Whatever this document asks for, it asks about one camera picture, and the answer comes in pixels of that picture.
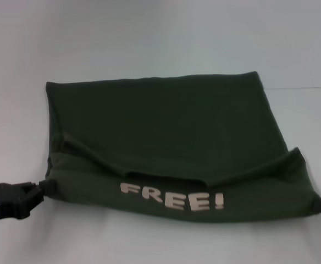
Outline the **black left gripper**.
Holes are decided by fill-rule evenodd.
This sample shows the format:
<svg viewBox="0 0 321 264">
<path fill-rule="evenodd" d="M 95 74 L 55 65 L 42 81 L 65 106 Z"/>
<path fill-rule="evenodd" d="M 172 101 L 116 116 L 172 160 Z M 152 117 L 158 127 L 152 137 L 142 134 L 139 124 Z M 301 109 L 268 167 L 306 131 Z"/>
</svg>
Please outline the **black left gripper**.
<svg viewBox="0 0 321 264">
<path fill-rule="evenodd" d="M 43 180 L 38 185 L 0 183 L 0 220 L 5 218 L 25 219 L 30 212 L 44 201 L 44 196 L 57 194 L 54 180 Z"/>
</svg>

